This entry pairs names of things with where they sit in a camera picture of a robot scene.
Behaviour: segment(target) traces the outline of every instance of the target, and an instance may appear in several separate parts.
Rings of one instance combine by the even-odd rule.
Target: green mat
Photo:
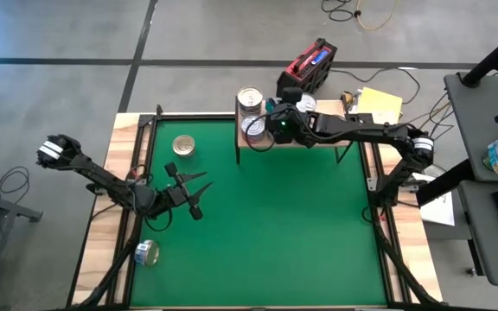
[[[137,265],[133,307],[385,305],[372,227],[361,219],[367,192],[358,146],[339,165],[332,149],[241,150],[235,163],[233,121],[159,124],[153,186],[171,183],[163,166],[207,171],[191,181],[203,219],[187,206],[172,226],[141,239],[161,245],[153,267]],[[195,155],[172,151],[178,135],[195,139]],[[166,225],[164,214],[152,221]]]

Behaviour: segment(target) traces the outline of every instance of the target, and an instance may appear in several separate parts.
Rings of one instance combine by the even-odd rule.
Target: yellow paper
[[[364,87],[359,97],[357,111],[359,113],[372,113],[376,124],[396,124],[399,122],[399,114],[403,99],[385,92]]]

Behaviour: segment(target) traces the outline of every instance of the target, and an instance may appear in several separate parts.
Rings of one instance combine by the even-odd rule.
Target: wooden board
[[[341,100],[318,100],[316,102],[316,112],[321,112],[329,115],[334,115],[334,116],[340,116],[344,117],[345,116],[345,111],[343,110],[343,103]],[[261,116],[266,114],[266,108],[265,108],[265,101],[263,101],[262,107],[261,107]],[[241,120],[243,117],[241,114],[238,115],[238,129],[239,125],[241,124]],[[262,141],[258,143],[252,143],[251,146],[255,147],[257,149],[265,149],[268,146],[270,146],[272,143],[272,139],[269,136],[265,136]],[[333,148],[333,147],[341,147],[341,146],[347,146],[349,145],[349,141],[340,141],[337,143],[318,143],[316,144],[313,148],[320,148],[320,147],[325,147],[325,148]],[[249,145],[247,144],[246,140],[243,137],[243,132],[241,130],[238,130],[238,146],[240,148],[249,148]],[[303,145],[300,145],[298,143],[284,143],[284,144],[276,144],[274,145],[274,148],[306,148]]]
[[[139,115],[139,113],[120,113],[115,120],[105,160],[105,169],[110,170],[119,177],[126,176],[131,165]],[[147,143],[144,143],[140,158],[144,157],[146,150]],[[367,152],[367,154],[369,155],[370,171],[375,175],[376,169],[374,160],[371,157],[372,153]],[[391,146],[380,145],[380,154],[384,171],[389,174],[400,160],[399,153]],[[417,203],[414,194],[400,193],[399,200],[412,204]],[[95,204],[94,212],[97,212],[101,208],[108,206],[109,200],[108,198],[100,197],[96,199]],[[112,209],[99,215],[92,222],[74,291],[73,303],[79,303],[86,299],[111,266],[120,220],[120,210],[119,207]],[[430,248],[425,236],[420,211],[415,207],[397,205],[394,207],[393,213],[405,264],[425,290],[441,301],[441,291],[437,283],[437,275],[431,260]],[[397,300],[400,301],[397,272],[392,263],[389,266],[393,290],[396,293],[396,298],[398,297]],[[124,274],[123,267],[120,275],[122,281],[124,280]],[[122,296],[123,283],[118,282],[117,297]]]

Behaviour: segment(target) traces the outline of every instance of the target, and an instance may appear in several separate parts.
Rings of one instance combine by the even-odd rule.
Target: silver can
[[[308,93],[303,93],[301,100],[296,103],[300,112],[314,111],[316,109],[316,99]]]
[[[247,140],[249,140],[249,143],[251,144],[259,143],[265,137],[265,120],[263,117],[255,121],[255,123],[251,125],[251,128],[247,129],[249,124],[256,118],[258,118],[258,116],[247,116],[241,120],[241,136],[243,137],[243,140],[246,140],[247,137]]]
[[[178,156],[192,156],[195,153],[195,140],[191,136],[180,135],[172,142],[172,149]]]
[[[262,107],[263,93],[255,86],[244,86],[239,90],[236,101],[243,116],[258,115]]]
[[[151,240],[145,240],[136,247],[134,260],[144,266],[152,266],[159,258],[159,244]]]

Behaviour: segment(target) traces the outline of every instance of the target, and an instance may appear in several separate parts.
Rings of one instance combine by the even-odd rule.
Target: concrete floor
[[[393,20],[369,33],[356,22],[331,22],[319,1],[160,0],[144,59],[291,60],[317,37],[339,51],[336,60],[369,62],[351,69],[368,77],[379,62],[476,62],[498,44],[498,1],[400,0]],[[149,0],[0,0],[0,57],[127,59],[136,51]],[[355,3],[348,4],[354,9]],[[363,18],[388,15],[391,2],[367,0]],[[0,307],[63,307],[76,268],[93,197],[86,180],[35,165],[48,134],[76,137],[102,162],[129,66],[0,65],[0,176],[15,165],[30,170],[22,203],[45,212],[41,223],[16,222],[0,264]],[[280,67],[140,67],[127,111],[231,111],[235,92],[256,85],[275,91]],[[443,76],[455,70],[413,70],[422,88],[405,105],[402,121],[427,112],[444,93]],[[316,96],[339,98],[344,90],[371,86],[409,98],[415,85],[387,72],[363,84],[332,73]],[[454,118],[448,124],[456,124]],[[436,141],[444,168],[465,158],[458,128]],[[498,308],[498,288],[461,271],[471,263],[465,244],[432,242],[445,300]]]

